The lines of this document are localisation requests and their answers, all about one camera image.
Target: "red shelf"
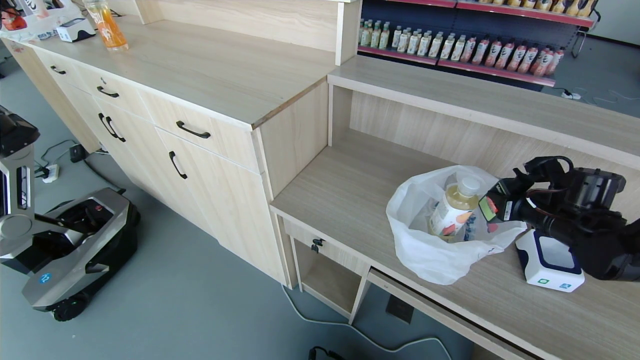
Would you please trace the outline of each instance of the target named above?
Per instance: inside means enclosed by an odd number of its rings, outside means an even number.
[[[439,6],[441,8],[454,8],[456,6],[456,0],[387,0],[396,3],[410,3],[429,6]]]
[[[590,28],[594,24],[594,20],[585,17],[575,17],[565,15],[563,13],[544,12],[542,10],[517,8],[508,5],[495,5],[474,3],[470,1],[458,1],[458,9],[475,10],[479,12],[505,13],[508,15],[516,15],[522,17],[532,17],[533,19],[541,19],[554,22],[562,22],[565,24],[585,26]]]
[[[436,62],[438,61],[437,59],[432,59],[432,58],[427,58],[427,57],[422,57],[422,56],[416,56],[416,55],[403,54],[403,53],[399,53],[397,51],[392,51],[392,50],[376,49],[374,47],[358,46],[358,51],[361,51],[363,53],[369,53],[369,54],[383,55],[383,56],[386,56],[388,58],[409,60],[409,61],[413,61],[413,62],[416,62],[416,63],[423,63],[423,64],[428,64],[428,65],[436,65]]]
[[[460,69],[472,72],[479,72],[481,74],[500,76],[501,78],[514,79],[519,81],[525,81],[526,83],[554,86],[556,84],[555,79],[552,78],[540,78],[531,74],[521,74],[519,72],[512,72],[506,70],[498,70],[493,67],[486,67],[482,65],[474,65],[471,63],[460,63],[451,60],[440,60],[438,66],[450,67],[453,69]]]

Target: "counter top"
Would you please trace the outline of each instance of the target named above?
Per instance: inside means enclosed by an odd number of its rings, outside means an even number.
[[[256,128],[335,65],[335,54],[168,20],[117,18],[130,49],[108,53],[96,36],[27,44],[108,71]]]
[[[597,106],[365,56],[328,81],[640,168],[640,119]]]
[[[385,209],[409,177],[452,163],[347,130],[276,197],[271,209],[512,344],[545,359],[635,359],[640,284],[586,282],[562,293],[525,282],[515,246],[453,285],[420,279],[398,260]]]

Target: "black handle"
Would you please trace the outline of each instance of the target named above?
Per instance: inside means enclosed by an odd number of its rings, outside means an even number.
[[[120,94],[118,94],[117,92],[113,93],[113,94],[109,94],[108,92],[104,91],[104,88],[102,86],[97,86],[96,89],[98,89],[99,92],[103,93],[104,95],[108,95],[111,97],[118,97],[120,96]]]
[[[51,68],[51,70],[53,70],[53,71],[57,72],[57,73],[58,73],[58,74],[60,74],[60,75],[64,75],[64,74],[66,74],[66,73],[67,73],[67,72],[66,72],[66,71],[64,71],[64,70],[58,70],[58,68],[57,68],[55,65],[51,65],[51,66],[50,66],[50,68]]]
[[[169,158],[171,159],[171,163],[173,164],[173,167],[175,167],[175,171],[178,172],[178,175],[180,175],[181,178],[186,179],[187,178],[187,174],[180,174],[180,170],[178,170],[178,166],[175,164],[175,160],[173,158],[175,158],[175,152],[170,151],[169,152]]]
[[[176,121],[175,123],[176,125],[178,125],[179,128],[181,128],[182,130],[185,130],[186,132],[188,132],[189,134],[194,134],[195,136],[199,136],[203,139],[208,139],[209,137],[211,137],[211,134],[209,133],[196,133],[195,131],[189,130],[186,127],[184,127],[184,123],[182,121]]]
[[[110,117],[106,117],[106,119],[107,119],[107,124],[109,125],[111,130],[113,130],[113,133],[111,134],[111,136],[113,136],[114,138],[120,140],[121,142],[127,142],[127,140],[125,140],[125,138],[121,138],[120,135],[118,135],[118,133],[116,133],[115,129],[113,129],[113,125],[111,125],[111,122],[113,120],[111,120]]]
[[[118,135],[116,135],[116,132],[113,129],[110,129],[107,123],[104,122],[104,115],[102,113],[98,114],[98,118],[100,118],[100,122],[102,123],[102,126],[104,126],[104,128],[107,129],[107,132],[109,133],[109,135],[113,136],[114,138],[118,138]]]

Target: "plastic bag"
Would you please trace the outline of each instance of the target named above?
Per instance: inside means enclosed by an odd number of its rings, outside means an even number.
[[[468,273],[473,263],[504,251],[526,230],[523,222],[487,224],[480,210],[475,209],[457,235],[462,241],[447,243],[430,235],[427,222],[444,196],[446,185],[464,176],[474,176],[481,182],[479,197],[498,181],[477,167],[441,168],[405,181],[387,204],[398,259],[420,278],[435,284],[453,284]]]

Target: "bottle cap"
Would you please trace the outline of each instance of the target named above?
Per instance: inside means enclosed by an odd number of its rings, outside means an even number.
[[[466,197],[477,194],[478,190],[480,190],[480,181],[474,177],[463,177],[462,181],[458,183],[458,192]]]

